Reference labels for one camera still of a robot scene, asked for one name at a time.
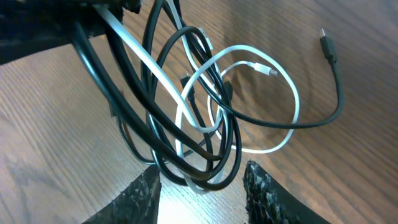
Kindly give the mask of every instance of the cable connector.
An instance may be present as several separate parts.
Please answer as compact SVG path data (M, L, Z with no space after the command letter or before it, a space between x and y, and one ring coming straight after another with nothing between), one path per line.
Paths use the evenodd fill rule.
M188 83L188 81L189 81L190 78L191 78L191 77L189 77L188 72L187 72L187 76L186 76L186 77L183 77L183 78L180 80L182 88L185 88L185 85ZM194 94L195 94L195 90L194 90L193 87L192 87L191 90L190 90L189 93L188 93L188 96L187 96L188 100L194 100L194 99L195 99Z
M319 31L320 34L320 42L322 46L322 51L325 58L328 60L330 65L333 65L337 62L337 56L335 51L335 46L333 46L333 41L328 37L326 31L321 29Z
M266 75L278 76L278 72L271 69L270 67L260 64L258 62L251 65L256 71L264 73Z
M229 96L229 100L232 100L232 95L234 93L232 83L230 81L224 82L224 88Z

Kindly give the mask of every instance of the wood grain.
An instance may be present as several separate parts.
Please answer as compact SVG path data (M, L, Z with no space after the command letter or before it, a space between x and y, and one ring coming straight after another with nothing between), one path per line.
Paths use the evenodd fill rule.
M139 41L152 3L145 1L139 15L127 12L124 18ZM205 28L215 52L248 44L276 59L297 85L301 122L322 119L336 104L333 77L319 44L318 30L325 28L339 56L346 95L343 114L327 126L294 132L275 153L244 154L242 164L249 159L260 163L332 223L398 223L398 2L186 0L182 11L187 24ZM155 57L173 32L162 13ZM105 37L91 42L144 117ZM138 69L139 60L130 53ZM242 58L259 60L236 52L220 60L220 67ZM179 78L190 71L181 45L173 48L164 68L181 90ZM3 65L0 79L0 223L82 222L145 169L124 145L105 98L70 45ZM235 108L269 121L292 119L294 101L282 77L238 68L228 79L234 86ZM207 114L205 92L195 87L198 106ZM164 87L159 87L156 100L175 116L176 104ZM243 121L239 127L244 145L258 149L272 147L286 134ZM188 125L184 129L201 139ZM134 137L149 155L148 147ZM189 161L203 166L195 156ZM205 196L162 178L159 223L244 223L243 172L241 166L228 188Z

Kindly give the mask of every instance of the black object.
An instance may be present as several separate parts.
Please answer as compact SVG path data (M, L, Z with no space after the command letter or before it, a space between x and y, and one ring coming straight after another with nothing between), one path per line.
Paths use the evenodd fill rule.
M263 168L249 161L243 177L249 223L328 223L286 191Z
M64 24L70 20L79 20L90 37L104 34L103 21L91 4L124 6L136 13L141 8L140 0L2 0L0 65L69 44Z
M111 203L84 223L157 223L160 190L159 170L149 166Z

